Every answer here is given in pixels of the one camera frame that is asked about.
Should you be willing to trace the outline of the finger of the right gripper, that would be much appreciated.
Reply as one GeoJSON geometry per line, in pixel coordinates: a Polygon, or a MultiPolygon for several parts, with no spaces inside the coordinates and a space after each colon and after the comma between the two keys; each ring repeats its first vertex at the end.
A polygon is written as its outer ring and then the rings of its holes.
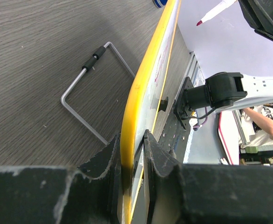
{"type": "Polygon", "coordinates": [[[273,0],[240,0],[239,5],[254,32],[273,42],[273,0]]]}

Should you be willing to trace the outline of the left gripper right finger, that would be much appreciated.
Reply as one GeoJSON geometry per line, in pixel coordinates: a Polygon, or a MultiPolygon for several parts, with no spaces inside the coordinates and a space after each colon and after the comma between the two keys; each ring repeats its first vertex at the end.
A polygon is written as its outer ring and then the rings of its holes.
{"type": "Polygon", "coordinates": [[[273,167],[183,164],[143,136],[149,224],[273,224],[273,167]]]}

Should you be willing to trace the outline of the pink capped marker pen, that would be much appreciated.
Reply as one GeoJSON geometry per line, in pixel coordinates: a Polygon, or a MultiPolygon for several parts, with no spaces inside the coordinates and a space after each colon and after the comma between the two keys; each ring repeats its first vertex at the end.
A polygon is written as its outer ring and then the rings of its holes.
{"type": "Polygon", "coordinates": [[[205,16],[196,24],[196,26],[199,26],[206,21],[211,20],[218,14],[220,14],[222,11],[229,8],[231,5],[233,5],[237,0],[222,0],[219,4],[217,4],[214,8],[212,8],[210,11],[208,11],[205,16]]]}

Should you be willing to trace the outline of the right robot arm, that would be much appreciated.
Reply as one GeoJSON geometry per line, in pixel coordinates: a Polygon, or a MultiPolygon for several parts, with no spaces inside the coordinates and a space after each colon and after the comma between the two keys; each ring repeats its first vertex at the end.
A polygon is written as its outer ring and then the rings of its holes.
{"type": "MultiPolygon", "coordinates": [[[[273,0],[241,0],[242,14],[254,32],[273,42],[273,0]]],[[[205,80],[205,84],[193,87],[190,78],[184,81],[174,114],[182,127],[192,119],[192,112],[210,107],[218,113],[273,103],[273,77],[256,77],[239,72],[220,72],[205,80]]]]}

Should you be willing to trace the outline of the yellow framed whiteboard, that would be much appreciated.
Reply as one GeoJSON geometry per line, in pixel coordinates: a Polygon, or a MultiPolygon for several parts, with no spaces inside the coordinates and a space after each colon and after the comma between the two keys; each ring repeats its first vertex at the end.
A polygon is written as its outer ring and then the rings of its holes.
{"type": "Polygon", "coordinates": [[[167,1],[132,83],[120,137],[124,223],[131,223],[135,152],[153,131],[169,67],[181,2],[167,1]]]}

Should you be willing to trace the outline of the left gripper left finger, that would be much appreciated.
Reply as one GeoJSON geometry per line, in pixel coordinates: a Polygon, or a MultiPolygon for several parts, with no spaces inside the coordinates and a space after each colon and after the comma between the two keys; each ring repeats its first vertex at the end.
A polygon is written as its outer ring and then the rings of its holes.
{"type": "Polygon", "coordinates": [[[119,224],[120,136],[77,168],[0,166],[0,224],[119,224]]]}

